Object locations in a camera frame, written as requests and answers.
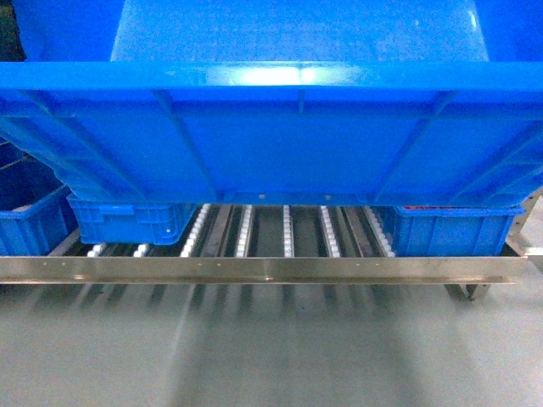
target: crate handle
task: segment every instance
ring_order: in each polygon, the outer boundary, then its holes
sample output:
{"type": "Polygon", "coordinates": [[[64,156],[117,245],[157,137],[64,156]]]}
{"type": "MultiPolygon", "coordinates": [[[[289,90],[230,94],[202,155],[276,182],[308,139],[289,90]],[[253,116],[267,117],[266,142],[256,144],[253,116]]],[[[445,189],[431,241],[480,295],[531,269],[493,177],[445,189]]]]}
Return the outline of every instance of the crate handle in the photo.
{"type": "Polygon", "coordinates": [[[134,205],[108,205],[100,208],[102,215],[134,215],[134,205]]]}

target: blue plastic crate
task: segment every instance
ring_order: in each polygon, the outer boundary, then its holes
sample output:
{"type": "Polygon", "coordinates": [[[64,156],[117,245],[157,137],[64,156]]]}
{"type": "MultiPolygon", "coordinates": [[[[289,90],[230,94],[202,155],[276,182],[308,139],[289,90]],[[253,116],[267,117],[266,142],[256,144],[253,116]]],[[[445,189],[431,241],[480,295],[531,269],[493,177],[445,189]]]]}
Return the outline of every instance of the blue plastic crate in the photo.
{"type": "Polygon", "coordinates": [[[521,207],[509,209],[382,208],[383,231],[398,256],[496,256],[521,207]]]}
{"type": "Polygon", "coordinates": [[[0,169],[0,255],[48,254],[77,228],[70,189],[34,159],[0,169]]]}
{"type": "Polygon", "coordinates": [[[94,202],[510,207],[543,2],[14,0],[0,130],[94,202]]]}
{"type": "Polygon", "coordinates": [[[0,138],[0,168],[23,158],[24,153],[12,143],[0,138]]]}
{"type": "Polygon", "coordinates": [[[83,201],[68,197],[84,243],[176,243],[190,221],[196,205],[117,204],[83,201]]]}

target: roller conveyor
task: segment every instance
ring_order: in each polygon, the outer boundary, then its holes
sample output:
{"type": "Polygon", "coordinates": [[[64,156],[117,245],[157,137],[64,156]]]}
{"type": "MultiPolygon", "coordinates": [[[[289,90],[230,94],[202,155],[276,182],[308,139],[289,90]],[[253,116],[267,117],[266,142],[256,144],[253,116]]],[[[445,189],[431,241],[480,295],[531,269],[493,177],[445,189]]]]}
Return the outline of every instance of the roller conveyor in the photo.
{"type": "Polygon", "coordinates": [[[461,284],[476,298],[528,267],[517,252],[397,258],[369,208],[205,204],[174,245],[75,232],[48,257],[0,258],[0,282],[461,284]]]}

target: gray floor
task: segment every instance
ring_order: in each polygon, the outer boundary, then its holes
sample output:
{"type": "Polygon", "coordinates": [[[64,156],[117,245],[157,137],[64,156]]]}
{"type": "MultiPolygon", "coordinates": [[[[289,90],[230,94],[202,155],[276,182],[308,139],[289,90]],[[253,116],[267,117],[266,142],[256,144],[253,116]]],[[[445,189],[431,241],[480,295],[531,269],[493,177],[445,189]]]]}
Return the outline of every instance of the gray floor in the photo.
{"type": "MultiPolygon", "coordinates": [[[[542,245],[540,201],[523,236],[542,245]]],[[[0,294],[1,406],[543,405],[543,276],[0,294]]]]}

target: small blue crate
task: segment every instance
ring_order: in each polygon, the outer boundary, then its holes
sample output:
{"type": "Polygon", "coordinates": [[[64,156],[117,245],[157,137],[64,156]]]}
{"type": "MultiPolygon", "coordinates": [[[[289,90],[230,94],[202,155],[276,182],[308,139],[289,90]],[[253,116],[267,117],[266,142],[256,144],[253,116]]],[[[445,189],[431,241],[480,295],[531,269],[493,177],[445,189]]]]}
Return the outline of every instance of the small blue crate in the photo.
{"type": "Polygon", "coordinates": [[[0,168],[11,164],[18,159],[22,159],[24,153],[15,147],[12,143],[0,138],[0,168]]]}
{"type": "Polygon", "coordinates": [[[381,208],[385,236],[398,256],[496,256],[521,207],[505,209],[381,208]]]}
{"type": "Polygon", "coordinates": [[[152,243],[179,241],[196,205],[189,203],[99,203],[70,195],[84,243],[152,243]]]}
{"type": "Polygon", "coordinates": [[[0,255],[48,254],[77,228],[70,189],[31,158],[0,168],[0,255]]]}

